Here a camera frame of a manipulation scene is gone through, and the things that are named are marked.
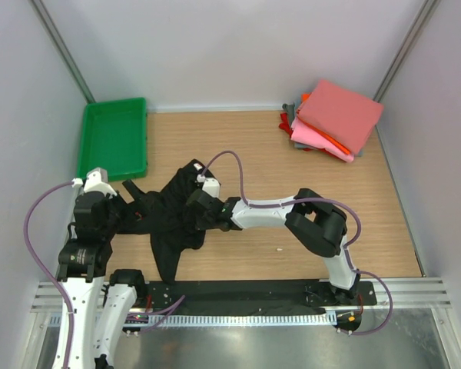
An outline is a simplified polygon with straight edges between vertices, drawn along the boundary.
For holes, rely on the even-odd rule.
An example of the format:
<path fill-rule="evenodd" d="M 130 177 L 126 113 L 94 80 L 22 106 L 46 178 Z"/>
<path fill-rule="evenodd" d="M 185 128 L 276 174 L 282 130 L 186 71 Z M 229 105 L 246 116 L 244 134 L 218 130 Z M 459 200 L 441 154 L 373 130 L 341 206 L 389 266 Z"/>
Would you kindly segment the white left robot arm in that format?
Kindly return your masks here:
<path fill-rule="evenodd" d="M 111 241 L 128 205 L 99 174 L 79 181 L 83 192 L 74 207 L 75 237 L 58 256 L 58 283 L 64 298 L 55 368 L 112 368 L 114 353 L 130 309 L 148 293 L 141 271 L 117 270 L 101 300 Z"/>

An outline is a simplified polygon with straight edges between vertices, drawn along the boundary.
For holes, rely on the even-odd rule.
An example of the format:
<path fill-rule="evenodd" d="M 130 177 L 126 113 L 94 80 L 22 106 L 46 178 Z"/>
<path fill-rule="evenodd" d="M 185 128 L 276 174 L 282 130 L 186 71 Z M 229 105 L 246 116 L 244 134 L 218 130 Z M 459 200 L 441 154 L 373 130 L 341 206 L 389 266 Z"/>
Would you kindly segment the black t shirt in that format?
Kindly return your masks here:
<path fill-rule="evenodd" d="M 148 234 L 158 273 L 166 284 L 173 284 L 182 251 L 197 250 L 204 244 L 206 231 L 197 230 L 195 216 L 186 205 L 189 196 L 198 188 L 197 175 L 204 164 L 192 159 L 179 168 L 160 191 L 146 193 L 147 207 L 133 208 L 136 221 L 129 221 L 119 234 Z"/>

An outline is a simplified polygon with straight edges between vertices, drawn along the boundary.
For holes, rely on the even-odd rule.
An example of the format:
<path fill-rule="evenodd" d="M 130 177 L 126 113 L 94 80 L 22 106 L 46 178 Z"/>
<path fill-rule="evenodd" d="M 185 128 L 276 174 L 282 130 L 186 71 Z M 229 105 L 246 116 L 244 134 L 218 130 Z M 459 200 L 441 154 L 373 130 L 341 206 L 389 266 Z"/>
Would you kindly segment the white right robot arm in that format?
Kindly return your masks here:
<path fill-rule="evenodd" d="M 187 200 L 200 230 L 241 231 L 249 228 L 285 227 L 312 254 L 323 259 L 330 293 L 339 304 L 349 304 L 359 294 L 360 276 L 347 256 L 347 215 L 334 201 L 308 188 L 285 199 L 226 201 L 197 189 Z"/>

